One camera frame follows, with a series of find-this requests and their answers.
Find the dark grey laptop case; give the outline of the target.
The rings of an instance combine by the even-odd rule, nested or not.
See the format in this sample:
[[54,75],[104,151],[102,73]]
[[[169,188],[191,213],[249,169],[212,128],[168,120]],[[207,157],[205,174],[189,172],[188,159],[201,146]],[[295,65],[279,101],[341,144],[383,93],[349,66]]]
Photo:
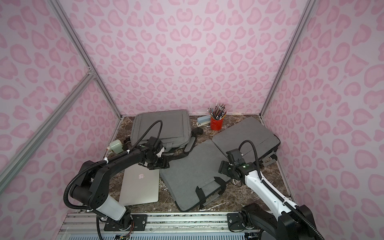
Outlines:
[[212,138],[223,154],[237,149],[245,140],[250,140],[255,145],[262,166],[267,167],[276,162],[277,150],[281,144],[279,138],[253,117],[242,120]]

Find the grey laptop sleeve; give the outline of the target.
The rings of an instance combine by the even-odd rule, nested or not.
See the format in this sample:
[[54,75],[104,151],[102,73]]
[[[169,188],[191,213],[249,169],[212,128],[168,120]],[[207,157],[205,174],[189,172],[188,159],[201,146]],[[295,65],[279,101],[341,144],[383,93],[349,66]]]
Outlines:
[[160,170],[160,177],[179,211],[203,209],[210,197],[224,193],[231,178],[220,174],[219,167],[226,160],[214,142],[206,140],[185,158],[171,161],[168,169]]

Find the light blue eraser box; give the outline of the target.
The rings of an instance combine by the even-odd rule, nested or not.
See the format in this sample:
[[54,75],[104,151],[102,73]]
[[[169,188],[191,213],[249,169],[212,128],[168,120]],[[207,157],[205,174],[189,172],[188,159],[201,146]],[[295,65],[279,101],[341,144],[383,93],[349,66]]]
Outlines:
[[210,122],[211,122],[211,116],[209,116],[209,115],[197,118],[197,126],[198,127],[208,125],[208,124],[210,124]]

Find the bundle of coloured pencils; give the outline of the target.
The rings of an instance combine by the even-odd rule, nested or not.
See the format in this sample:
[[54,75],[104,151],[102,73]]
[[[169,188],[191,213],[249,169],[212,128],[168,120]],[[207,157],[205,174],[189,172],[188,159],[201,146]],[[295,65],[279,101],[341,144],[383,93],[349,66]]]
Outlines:
[[227,115],[225,104],[216,104],[214,107],[209,106],[207,112],[216,121],[222,120]]

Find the grey zippered laptop bag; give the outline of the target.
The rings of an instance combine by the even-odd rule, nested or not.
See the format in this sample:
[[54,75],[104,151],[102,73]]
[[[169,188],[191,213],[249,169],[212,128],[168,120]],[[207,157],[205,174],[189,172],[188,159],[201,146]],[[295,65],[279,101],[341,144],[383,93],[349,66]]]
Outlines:
[[192,128],[186,110],[142,113],[135,117],[131,130],[131,144],[144,144],[150,137],[159,137],[165,156],[171,160],[185,158],[196,144],[197,136],[204,133],[200,127]]

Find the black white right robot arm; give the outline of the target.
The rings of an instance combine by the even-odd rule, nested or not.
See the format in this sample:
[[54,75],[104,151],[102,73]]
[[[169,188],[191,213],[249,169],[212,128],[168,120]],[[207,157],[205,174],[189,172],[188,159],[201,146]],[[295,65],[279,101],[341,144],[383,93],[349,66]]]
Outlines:
[[258,204],[242,208],[235,220],[229,220],[230,231],[257,229],[258,238],[268,236],[275,240],[322,240],[312,212],[306,206],[298,206],[280,193],[261,173],[258,164],[246,163],[238,149],[226,153],[228,160],[220,165],[219,172],[241,181],[253,190],[269,208]]

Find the dark green laptop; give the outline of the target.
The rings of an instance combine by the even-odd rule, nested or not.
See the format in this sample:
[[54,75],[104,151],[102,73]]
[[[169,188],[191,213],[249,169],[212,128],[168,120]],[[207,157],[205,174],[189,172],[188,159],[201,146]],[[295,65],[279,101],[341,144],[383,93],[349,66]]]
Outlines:
[[124,171],[119,203],[124,206],[154,203],[159,200],[160,170],[138,164]]

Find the red pencil cup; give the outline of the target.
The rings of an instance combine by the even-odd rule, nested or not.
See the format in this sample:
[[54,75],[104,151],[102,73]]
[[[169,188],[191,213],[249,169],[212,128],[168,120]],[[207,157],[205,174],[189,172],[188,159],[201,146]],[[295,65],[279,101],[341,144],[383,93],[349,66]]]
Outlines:
[[223,119],[216,120],[214,118],[211,118],[210,127],[213,131],[220,131],[223,126]]

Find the pale green tape dispenser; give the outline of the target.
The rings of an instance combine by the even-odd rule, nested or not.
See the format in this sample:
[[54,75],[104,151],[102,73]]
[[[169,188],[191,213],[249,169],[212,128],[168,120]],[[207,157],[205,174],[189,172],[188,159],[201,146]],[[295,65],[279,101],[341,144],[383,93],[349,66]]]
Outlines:
[[109,143],[107,150],[115,154],[120,154],[124,151],[124,146],[120,140],[114,140]]

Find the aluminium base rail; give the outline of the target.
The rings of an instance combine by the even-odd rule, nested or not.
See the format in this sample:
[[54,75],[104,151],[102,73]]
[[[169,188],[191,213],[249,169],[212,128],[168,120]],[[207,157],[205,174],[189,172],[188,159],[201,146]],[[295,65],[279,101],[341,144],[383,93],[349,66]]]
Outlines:
[[[100,223],[103,239],[117,240],[130,235],[131,240],[245,240],[255,239],[258,229],[229,230],[228,212],[145,213],[146,217],[135,227],[143,231],[105,232]],[[97,240],[96,215],[68,214],[57,240]]]

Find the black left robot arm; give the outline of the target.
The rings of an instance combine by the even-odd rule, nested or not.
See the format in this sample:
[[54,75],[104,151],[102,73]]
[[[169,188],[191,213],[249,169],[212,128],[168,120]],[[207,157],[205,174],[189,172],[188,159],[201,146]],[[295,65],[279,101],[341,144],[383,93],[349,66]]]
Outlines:
[[95,163],[87,161],[64,190],[65,205],[70,209],[93,212],[119,225],[129,225],[132,218],[128,208],[109,194],[110,180],[133,165],[140,165],[150,170],[168,167],[169,164],[162,156],[163,152],[161,140],[151,137],[146,143],[137,144],[110,159],[106,158]]

